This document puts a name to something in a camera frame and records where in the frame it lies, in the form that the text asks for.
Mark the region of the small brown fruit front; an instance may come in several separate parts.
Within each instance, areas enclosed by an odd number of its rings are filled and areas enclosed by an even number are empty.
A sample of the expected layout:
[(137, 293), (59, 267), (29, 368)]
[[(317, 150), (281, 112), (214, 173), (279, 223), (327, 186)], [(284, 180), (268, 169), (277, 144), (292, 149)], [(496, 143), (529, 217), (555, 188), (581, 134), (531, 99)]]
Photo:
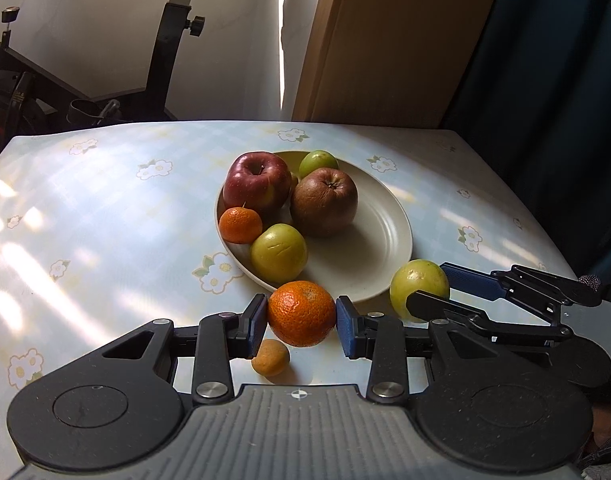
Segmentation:
[(259, 375), (273, 377), (282, 374), (289, 362), (289, 350), (280, 340), (263, 339), (251, 366)]

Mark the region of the wooden wardrobe panel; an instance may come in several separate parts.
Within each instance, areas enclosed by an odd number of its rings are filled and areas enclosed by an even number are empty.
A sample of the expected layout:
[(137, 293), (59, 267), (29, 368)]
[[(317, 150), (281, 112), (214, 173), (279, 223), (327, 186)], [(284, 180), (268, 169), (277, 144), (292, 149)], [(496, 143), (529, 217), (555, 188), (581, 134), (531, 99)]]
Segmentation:
[(292, 120), (435, 129), (494, 0), (319, 0)]

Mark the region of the black patterned hair scrunchie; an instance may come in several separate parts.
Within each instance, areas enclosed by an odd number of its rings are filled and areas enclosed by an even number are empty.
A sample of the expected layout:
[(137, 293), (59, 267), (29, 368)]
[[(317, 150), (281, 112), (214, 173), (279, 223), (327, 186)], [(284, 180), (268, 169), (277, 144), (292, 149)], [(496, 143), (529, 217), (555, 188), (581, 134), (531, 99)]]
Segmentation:
[(601, 278), (595, 274), (586, 274), (579, 277), (579, 282), (590, 287), (594, 292), (605, 295), (610, 288), (609, 284), (605, 284)]

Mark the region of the beige round plate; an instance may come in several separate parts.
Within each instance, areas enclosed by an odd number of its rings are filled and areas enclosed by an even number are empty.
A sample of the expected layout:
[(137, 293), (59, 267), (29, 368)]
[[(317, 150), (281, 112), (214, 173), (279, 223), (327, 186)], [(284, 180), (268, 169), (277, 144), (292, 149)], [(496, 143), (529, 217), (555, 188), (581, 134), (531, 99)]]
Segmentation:
[[(261, 217), (263, 232), (276, 223), (292, 223), (290, 203), (299, 178), (299, 165), (310, 152), (270, 152), (286, 162), (292, 173), (288, 200), (276, 214)], [(347, 295), (354, 301), (374, 298), (388, 289), (394, 272), (409, 261), (413, 252), (411, 223), (403, 206), (388, 190), (366, 171), (336, 157), (339, 170), (354, 181), (359, 201), (353, 222), (340, 234), (330, 237), (304, 236), (307, 264), (296, 280), (307, 280), (324, 287), (334, 296)], [(217, 226), (228, 209), (223, 202), (223, 185), (216, 208)], [(250, 258), (251, 244), (232, 244), (220, 239), (237, 266), (263, 288), (274, 292), (283, 284), (269, 283), (256, 274)]]

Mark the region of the green apple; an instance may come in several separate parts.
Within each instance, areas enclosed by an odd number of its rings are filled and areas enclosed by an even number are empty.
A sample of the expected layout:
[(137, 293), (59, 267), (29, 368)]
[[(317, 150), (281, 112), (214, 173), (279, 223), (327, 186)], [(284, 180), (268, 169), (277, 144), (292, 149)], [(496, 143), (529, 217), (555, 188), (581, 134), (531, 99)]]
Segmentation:
[(307, 257), (306, 240), (287, 223), (270, 226), (250, 246), (256, 274), (274, 284), (295, 281), (306, 267)]
[(316, 169), (338, 169), (338, 162), (334, 155), (324, 150), (315, 150), (304, 156), (299, 165), (299, 178), (304, 179)]

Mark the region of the dark blue curtain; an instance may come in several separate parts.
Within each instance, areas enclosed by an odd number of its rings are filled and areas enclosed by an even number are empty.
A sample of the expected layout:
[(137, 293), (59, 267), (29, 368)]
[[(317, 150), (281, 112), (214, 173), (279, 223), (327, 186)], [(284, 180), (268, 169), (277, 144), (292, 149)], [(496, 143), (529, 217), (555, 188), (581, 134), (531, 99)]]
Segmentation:
[(611, 283), (611, 0), (494, 0), (443, 125)]

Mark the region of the bright red apple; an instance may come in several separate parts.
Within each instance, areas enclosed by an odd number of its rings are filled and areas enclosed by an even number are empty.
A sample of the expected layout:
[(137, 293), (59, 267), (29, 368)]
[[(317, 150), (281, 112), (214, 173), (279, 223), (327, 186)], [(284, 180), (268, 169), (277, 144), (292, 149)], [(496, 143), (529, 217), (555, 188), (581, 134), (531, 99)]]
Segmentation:
[(291, 188), (292, 173), (281, 157), (270, 152), (247, 152), (228, 169), (223, 202), (228, 208), (243, 206), (269, 217), (284, 206)]

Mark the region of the black exercise bike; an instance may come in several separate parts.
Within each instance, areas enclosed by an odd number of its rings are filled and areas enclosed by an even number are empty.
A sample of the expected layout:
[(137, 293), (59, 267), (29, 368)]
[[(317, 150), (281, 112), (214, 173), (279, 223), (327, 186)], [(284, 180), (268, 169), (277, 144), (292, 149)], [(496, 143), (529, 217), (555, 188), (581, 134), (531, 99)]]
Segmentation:
[(35, 55), (15, 49), (19, 6), (1, 12), (0, 154), (15, 136), (166, 122), (184, 35), (206, 20), (192, 0), (48, 0)]

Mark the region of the round yellow-green citrus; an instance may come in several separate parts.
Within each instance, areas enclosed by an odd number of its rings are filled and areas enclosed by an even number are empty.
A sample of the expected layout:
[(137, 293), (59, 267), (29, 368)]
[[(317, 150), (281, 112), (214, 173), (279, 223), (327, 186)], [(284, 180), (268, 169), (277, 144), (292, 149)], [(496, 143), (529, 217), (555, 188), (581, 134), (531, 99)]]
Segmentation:
[(419, 318), (409, 314), (406, 300), (417, 290), (449, 298), (450, 284), (447, 274), (429, 260), (414, 259), (395, 272), (389, 288), (390, 303), (395, 313), (403, 321), (419, 322)]

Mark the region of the dull brown-red apple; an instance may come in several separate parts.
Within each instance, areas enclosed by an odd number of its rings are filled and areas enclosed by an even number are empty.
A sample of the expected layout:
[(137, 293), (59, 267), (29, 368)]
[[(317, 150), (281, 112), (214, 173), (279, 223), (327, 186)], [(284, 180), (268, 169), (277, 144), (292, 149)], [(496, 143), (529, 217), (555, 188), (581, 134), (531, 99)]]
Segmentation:
[(292, 223), (304, 236), (334, 236), (353, 222), (358, 201), (356, 185), (345, 171), (319, 168), (292, 193)]

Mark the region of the orange tangerine with stem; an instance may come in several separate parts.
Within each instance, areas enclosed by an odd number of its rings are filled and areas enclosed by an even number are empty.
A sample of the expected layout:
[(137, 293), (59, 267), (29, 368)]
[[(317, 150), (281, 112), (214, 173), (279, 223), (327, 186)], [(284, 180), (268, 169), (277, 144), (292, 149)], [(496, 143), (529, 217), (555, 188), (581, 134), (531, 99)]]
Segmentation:
[(262, 234), (263, 222), (257, 211), (238, 206), (221, 214), (218, 228), (225, 242), (251, 244)]

